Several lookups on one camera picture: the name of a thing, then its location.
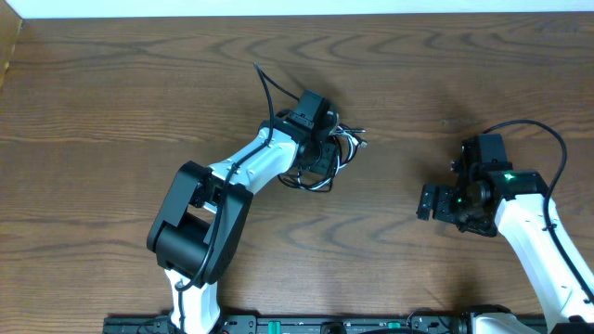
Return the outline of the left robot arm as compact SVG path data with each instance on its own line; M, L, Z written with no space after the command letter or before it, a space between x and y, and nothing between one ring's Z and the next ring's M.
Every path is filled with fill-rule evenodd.
M338 125L335 106L306 90L295 109L273 114L231 157L180 167L147 237L171 285L169 322L176 332L214 331L221 316L217 282L237 250L254 195L298 163L324 160Z

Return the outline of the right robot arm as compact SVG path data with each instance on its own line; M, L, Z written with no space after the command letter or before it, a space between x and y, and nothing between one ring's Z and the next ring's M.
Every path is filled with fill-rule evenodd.
M454 225L460 232L502 235L536 293L549 333L590 333L593 274L565 231L548 186L534 170L516 171L498 134L462 143L453 161L453 186L426 184L417 216Z

